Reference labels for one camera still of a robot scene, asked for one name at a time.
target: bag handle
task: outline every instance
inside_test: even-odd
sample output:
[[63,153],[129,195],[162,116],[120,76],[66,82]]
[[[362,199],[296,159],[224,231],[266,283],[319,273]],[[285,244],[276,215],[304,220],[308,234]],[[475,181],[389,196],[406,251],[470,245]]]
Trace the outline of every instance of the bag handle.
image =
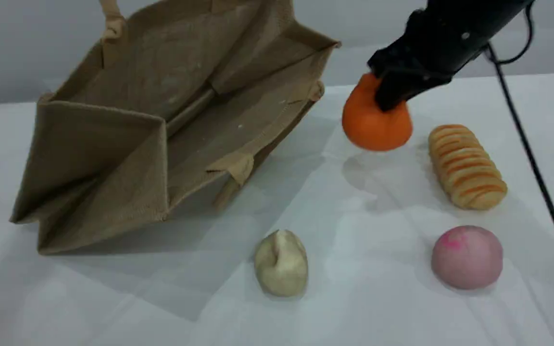
[[121,15],[117,0],[100,0],[106,28],[101,34],[103,68],[112,65],[127,46],[127,23]]

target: black cable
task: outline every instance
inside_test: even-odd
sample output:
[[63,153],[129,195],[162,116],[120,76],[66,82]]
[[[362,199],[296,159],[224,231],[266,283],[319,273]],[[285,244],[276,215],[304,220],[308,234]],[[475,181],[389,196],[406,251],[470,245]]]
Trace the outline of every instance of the black cable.
[[548,193],[548,188],[544,183],[544,180],[540,173],[540,169],[538,168],[538,164],[536,163],[536,158],[534,157],[534,153],[531,149],[531,146],[529,145],[529,140],[527,139],[527,135],[525,134],[525,130],[523,129],[523,125],[521,124],[521,119],[519,119],[519,116],[516,112],[516,107],[514,106],[514,102],[512,101],[512,97],[510,96],[510,90],[508,89],[508,84],[506,83],[504,72],[502,71],[502,62],[497,59],[497,54],[495,54],[495,50],[490,43],[486,46],[486,51],[488,52],[488,56],[490,57],[491,62],[495,66],[495,71],[497,72],[497,77],[499,77],[499,83],[502,86],[506,103],[508,104],[508,108],[510,108],[512,120],[514,121],[516,130],[521,137],[521,142],[523,143],[523,147],[525,148],[527,158],[529,159],[531,168],[534,171],[534,175],[536,176],[536,182],[540,187],[540,191],[542,192],[544,201],[548,208],[548,212],[550,213],[554,224],[554,203],[550,197],[550,193]]
[[527,43],[525,44],[525,48],[521,50],[519,54],[517,54],[515,57],[511,59],[506,59],[505,61],[497,61],[499,65],[508,65],[509,63],[514,63],[518,59],[521,59],[523,55],[529,50],[531,47],[531,43],[534,41],[534,20],[531,18],[531,7],[534,6],[534,2],[532,1],[525,7],[525,20],[527,22]]

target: white wall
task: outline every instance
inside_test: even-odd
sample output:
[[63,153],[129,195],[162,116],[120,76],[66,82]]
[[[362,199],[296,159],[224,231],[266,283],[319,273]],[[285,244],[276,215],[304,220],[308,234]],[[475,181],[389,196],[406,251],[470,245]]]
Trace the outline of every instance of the white wall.
[[[125,15],[153,0],[119,0]],[[343,41],[329,62],[327,85],[354,83],[378,48],[403,31],[407,16],[426,0],[295,0],[304,24]],[[537,36],[530,52],[509,73],[554,72],[554,0],[534,5]],[[35,100],[57,87],[103,29],[97,0],[0,0],[0,102]],[[503,56],[517,52],[526,38],[517,17],[497,38]],[[475,61],[462,76],[491,75],[485,61]]]

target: table surface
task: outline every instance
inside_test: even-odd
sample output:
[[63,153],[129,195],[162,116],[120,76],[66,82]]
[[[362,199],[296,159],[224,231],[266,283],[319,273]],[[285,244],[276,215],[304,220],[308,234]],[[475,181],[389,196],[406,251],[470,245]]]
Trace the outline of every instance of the table surface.
[[[554,197],[554,74],[508,81]],[[173,221],[50,258],[37,225],[7,222],[35,105],[0,105],[0,345],[554,346],[554,227],[497,81],[412,100],[414,135],[385,154],[343,135],[350,89],[327,88],[224,214],[210,186]],[[458,210],[438,186],[426,142],[445,123],[470,127],[504,175],[494,210]],[[493,287],[455,291],[431,273],[435,240],[464,224],[504,246]],[[302,298],[266,296],[255,280],[254,246],[277,228],[306,246]]]

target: jute bag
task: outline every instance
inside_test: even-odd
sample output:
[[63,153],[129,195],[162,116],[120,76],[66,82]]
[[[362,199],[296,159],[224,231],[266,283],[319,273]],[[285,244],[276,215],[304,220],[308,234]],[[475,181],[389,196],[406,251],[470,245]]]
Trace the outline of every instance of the jute bag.
[[101,6],[101,40],[37,105],[11,221],[40,222],[41,254],[165,221],[229,175],[225,206],[321,97],[338,44],[291,0],[163,0],[127,20]]

